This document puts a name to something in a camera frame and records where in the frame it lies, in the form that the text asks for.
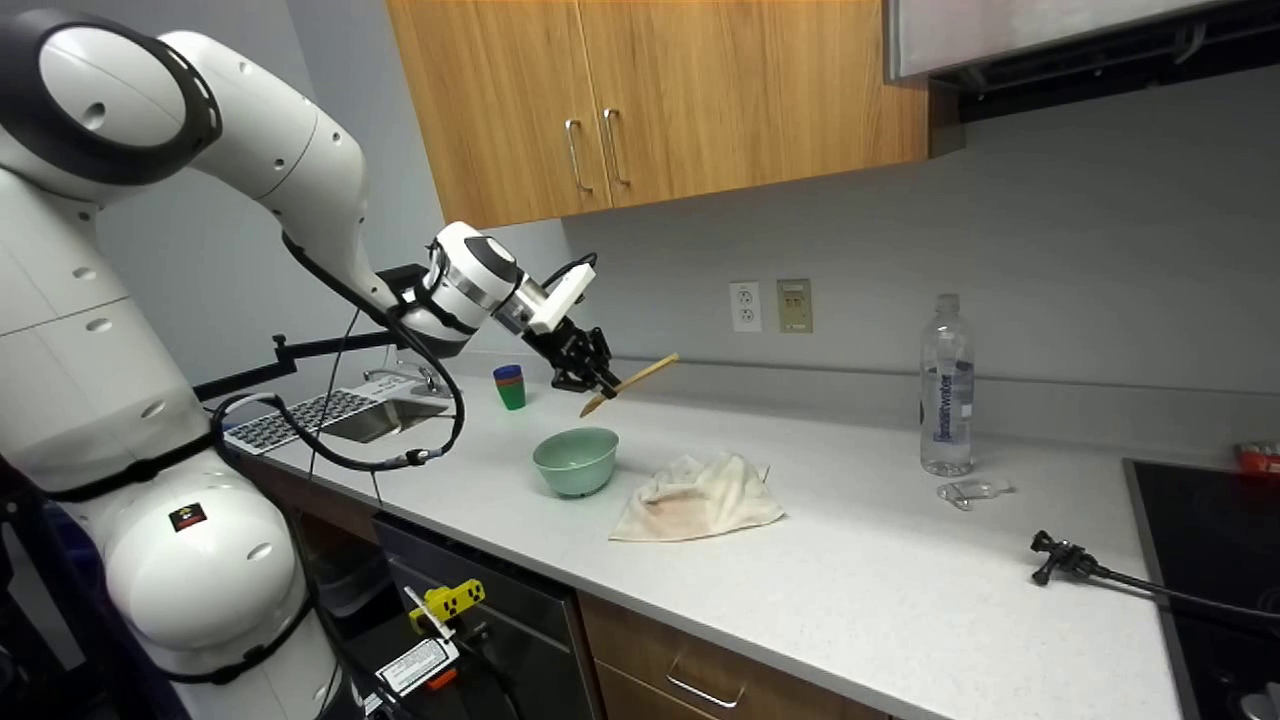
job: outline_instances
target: bowl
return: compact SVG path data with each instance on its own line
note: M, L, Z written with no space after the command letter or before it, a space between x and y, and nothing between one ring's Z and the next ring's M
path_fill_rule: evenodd
M531 449L531 463L558 496L594 496L612 480L615 430L573 427Z

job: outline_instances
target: white countertop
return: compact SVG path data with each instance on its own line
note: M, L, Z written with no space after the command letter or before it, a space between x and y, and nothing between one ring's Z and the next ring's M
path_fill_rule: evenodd
M1118 456L995 445L978 476L1016 490L955 510L916 463L913 430L639 392L590 421L620 430L615 480L558 501L530 452L581 427L585 397L535 392L503 412L484 379L464 387L467 427L453 456L381 476L381 488L324 460L316 480L892 717L1179 717L1149 599L1027 579L1035 526L1149 574ZM372 460L440 439L431 421L381 445L333 445ZM699 542L607 542L627 490L690 452L770 463L789 521ZM276 460L304 467L309 452L292 445Z

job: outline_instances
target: electrical outlet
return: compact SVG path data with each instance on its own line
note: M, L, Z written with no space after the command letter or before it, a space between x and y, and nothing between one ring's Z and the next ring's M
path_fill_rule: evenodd
M778 280L781 330L811 330L811 282L808 277Z
M762 282L728 282L731 330L765 330Z

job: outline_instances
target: wooden cabinet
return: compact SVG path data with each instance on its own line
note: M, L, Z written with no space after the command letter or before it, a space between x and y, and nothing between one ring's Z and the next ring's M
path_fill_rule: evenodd
M581 614L607 720L886 720L636 610L585 596Z
M387 0L448 214L519 225L927 154L886 0Z

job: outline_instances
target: water bottle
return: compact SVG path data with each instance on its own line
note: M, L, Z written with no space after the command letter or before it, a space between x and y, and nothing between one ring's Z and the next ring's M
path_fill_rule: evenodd
M973 334L959 295L941 290L919 346L919 463L937 476L970 476L973 456Z

